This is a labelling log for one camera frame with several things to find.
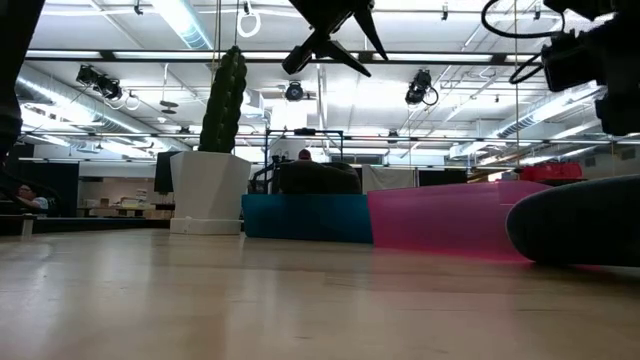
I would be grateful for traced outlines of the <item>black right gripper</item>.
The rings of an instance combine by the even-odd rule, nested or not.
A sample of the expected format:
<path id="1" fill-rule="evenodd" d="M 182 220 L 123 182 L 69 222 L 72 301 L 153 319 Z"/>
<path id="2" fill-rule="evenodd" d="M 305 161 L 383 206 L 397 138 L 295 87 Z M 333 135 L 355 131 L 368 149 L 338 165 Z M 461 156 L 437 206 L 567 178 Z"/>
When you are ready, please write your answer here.
<path id="1" fill-rule="evenodd" d="M 595 100 L 603 131 L 614 136 L 640 133 L 640 75 L 599 76 L 596 82 L 606 88 Z"/>

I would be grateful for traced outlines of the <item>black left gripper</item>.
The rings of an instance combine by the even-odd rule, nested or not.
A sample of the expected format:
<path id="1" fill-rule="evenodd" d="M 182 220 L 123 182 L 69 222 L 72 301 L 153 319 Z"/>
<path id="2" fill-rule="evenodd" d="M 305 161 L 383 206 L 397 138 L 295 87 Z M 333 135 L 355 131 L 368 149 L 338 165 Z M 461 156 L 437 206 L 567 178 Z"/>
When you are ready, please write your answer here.
<path id="1" fill-rule="evenodd" d="M 314 29 L 325 34 L 333 34 L 342 24 L 353 17 L 376 52 L 388 60 L 387 53 L 379 38 L 372 15 L 374 0 L 288 0 Z M 370 77 L 366 67 L 349 53 L 338 41 L 328 40 L 319 46 L 319 57 L 328 57 L 351 67 L 360 74 Z"/>

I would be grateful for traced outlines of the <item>blue denim baseball cap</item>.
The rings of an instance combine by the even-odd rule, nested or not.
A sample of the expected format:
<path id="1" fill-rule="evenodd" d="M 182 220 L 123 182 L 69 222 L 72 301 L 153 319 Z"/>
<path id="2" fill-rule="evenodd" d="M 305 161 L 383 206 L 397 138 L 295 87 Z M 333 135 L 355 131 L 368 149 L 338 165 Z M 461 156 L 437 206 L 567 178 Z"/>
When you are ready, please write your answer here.
<path id="1" fill-rule="evenodd" d="M 640 175 L 530 195 L 510 210 L 505 227 L 515 249 L 536 263 L 640 267 Z"/>

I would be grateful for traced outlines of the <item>dark grey baseball cap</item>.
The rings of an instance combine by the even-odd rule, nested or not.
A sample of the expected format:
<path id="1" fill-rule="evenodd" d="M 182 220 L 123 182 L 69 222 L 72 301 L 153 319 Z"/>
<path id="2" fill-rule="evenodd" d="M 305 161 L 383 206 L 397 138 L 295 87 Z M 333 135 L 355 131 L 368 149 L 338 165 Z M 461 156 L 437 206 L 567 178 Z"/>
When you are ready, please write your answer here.
<path id="1" fill-rule="evenodd" d="M 294 161 L 280 166 L 279 187 L 284 194 L 361 194 L 360 177 L 341 162 Z"/>

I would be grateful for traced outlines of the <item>red plastic bin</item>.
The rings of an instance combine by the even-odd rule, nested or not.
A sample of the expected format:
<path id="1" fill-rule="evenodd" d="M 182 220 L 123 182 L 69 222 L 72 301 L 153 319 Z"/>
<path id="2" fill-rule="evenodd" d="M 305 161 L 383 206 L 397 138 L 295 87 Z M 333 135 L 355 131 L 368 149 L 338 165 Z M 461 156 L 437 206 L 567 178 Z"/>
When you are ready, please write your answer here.
<path id="1" fill-rule="evenodd" d="M 506 232 L 507 215 L 520 200 L 549 188 L 503 181 L 372 191 L 373 242 L 378 248 L 522 261 Z"/>

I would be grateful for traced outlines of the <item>black overhead crossbar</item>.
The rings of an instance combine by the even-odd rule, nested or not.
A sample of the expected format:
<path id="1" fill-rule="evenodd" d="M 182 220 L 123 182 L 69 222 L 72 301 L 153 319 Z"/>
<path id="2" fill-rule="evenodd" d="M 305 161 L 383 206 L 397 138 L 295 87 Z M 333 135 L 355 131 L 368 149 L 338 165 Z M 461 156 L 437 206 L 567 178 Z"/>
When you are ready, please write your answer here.
<path id="1" fill-rule="evenodd" d="M 207 63 L 223 52 L 196 50 L 56 50 L 31 49 L 26 53 L 27 61 L 61 62 L 126 62 L 126 63 Z M 514 65 L 524 62 L 533 53 L 466 53 L 466 52 L 389 52 L 388 60 L 373 51 L 351 52 L 351 56 L 362 64 L 425 64 L 425 65 Z"/>

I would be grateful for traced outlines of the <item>red plastic crate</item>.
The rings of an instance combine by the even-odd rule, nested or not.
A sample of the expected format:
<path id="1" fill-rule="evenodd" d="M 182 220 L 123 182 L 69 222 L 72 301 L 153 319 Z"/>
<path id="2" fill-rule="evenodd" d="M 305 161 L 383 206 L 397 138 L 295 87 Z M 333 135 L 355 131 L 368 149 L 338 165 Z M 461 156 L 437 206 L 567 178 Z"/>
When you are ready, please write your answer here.
<path id="1" fill-rule="evenodd" d="M 540 182 L 547 180 L 576 180 L 583 177 L 581 165 L 575 162 L 551 162 L 525 166 L 521 180 Z"/>

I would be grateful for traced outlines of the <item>grey cloth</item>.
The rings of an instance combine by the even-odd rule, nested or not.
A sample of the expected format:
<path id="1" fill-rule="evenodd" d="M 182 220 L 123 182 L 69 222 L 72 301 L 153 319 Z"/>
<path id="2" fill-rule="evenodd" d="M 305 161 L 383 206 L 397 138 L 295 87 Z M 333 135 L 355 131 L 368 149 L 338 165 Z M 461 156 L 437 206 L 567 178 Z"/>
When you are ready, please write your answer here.
<path id="1" fill-rule="evenodd" d="M 362 166 L 362 190 L 371 191 L 413 188 L 415 186 L 413 170 L 392 169 L 388 167 Z"/>

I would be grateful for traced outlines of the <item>green cactus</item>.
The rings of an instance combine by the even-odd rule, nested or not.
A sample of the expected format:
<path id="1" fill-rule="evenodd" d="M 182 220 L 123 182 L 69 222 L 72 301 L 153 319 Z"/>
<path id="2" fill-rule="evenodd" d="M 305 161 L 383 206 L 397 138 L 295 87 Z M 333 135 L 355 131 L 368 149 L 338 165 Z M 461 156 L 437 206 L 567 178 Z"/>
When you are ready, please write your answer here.
<path id="1" fill-rule="evenodd" d="M 210 88 L 199 151 L 231 153 L 239 130 L 247 76 L 246 59 L 234 45 L 220 59 Z"/>

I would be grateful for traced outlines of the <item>black partition panel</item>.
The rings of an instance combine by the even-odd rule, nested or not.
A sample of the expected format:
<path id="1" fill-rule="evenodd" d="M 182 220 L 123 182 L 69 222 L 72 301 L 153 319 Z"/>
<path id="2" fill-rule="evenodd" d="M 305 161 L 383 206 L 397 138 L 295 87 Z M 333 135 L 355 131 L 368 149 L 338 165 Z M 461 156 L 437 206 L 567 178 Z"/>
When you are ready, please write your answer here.
<path id="1" fill-rule="evenodd" d="M 420 170 L 418 186 L 439 186 L 450 184 L 466 184 L 468 175 L 464 170 L 444 169 L 441 171 Z"/>

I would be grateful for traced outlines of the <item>blue plastic bin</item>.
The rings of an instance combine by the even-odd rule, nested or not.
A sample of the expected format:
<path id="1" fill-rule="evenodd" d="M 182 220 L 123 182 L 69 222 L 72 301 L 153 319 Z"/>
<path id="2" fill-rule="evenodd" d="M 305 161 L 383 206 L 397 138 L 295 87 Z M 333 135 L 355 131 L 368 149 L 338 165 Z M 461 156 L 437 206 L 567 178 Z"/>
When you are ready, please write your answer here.
<path id="1" fill-rule="evenodd" d="M 242 197 L 245 234 L 253 238 L 371 244 L 364 195 L 260 195 Z"/>

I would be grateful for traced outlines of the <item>white angular plant pot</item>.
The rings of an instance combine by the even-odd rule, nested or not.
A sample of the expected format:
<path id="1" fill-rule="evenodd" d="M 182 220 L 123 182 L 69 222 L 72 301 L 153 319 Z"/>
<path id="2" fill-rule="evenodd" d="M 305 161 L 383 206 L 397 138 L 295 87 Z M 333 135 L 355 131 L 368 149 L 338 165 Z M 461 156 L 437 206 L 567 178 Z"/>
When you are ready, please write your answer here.
<path id="1" fill-rule="evenodd" d="M 227 153 L 182 152 L 170 158 L 175 210 L 170 232 L 238 235 L 251 163 Z"/>

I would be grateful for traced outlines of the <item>silver ventilation duct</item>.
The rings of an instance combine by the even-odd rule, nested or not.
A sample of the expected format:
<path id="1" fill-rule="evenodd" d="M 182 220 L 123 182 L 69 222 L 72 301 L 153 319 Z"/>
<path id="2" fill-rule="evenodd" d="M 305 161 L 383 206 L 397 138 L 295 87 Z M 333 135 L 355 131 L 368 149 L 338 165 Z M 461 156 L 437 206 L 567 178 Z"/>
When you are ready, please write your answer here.
<path id="1" fill-rule="evenodd" d="M 590 82 L 561 92 L 553 93 L 519 110 L 503 120 L 489 137 L 508 138 L 520 130 L 530 128 L 540 122 L 560 115 L 585 102 L 602 97 L 607 92 L 605 86 Z"/>

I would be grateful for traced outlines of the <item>black background rig frame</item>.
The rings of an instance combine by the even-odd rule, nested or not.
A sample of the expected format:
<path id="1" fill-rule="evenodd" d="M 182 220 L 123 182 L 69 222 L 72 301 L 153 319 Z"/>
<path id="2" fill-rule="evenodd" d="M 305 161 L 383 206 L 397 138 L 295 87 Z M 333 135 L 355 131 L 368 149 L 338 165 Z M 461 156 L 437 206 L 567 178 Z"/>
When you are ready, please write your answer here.
<path id="1" fill-rule="evenodd" d="M 272 164 L 280 164 L 285 161 L 298 161 L 300 152 L 306 151 L 309 160 L 312 156 L 309 144 L 320 143 L 320 149 L 325 157 L 330 157 L 330 148 L 340 151 L 340 159 L 343 159 L 344 132 L 342 130 L 316 130 L 312 128 L 299 128 L 293 130 L 272 130 L 267 128 L 264 134 L 264 167 Z"/>

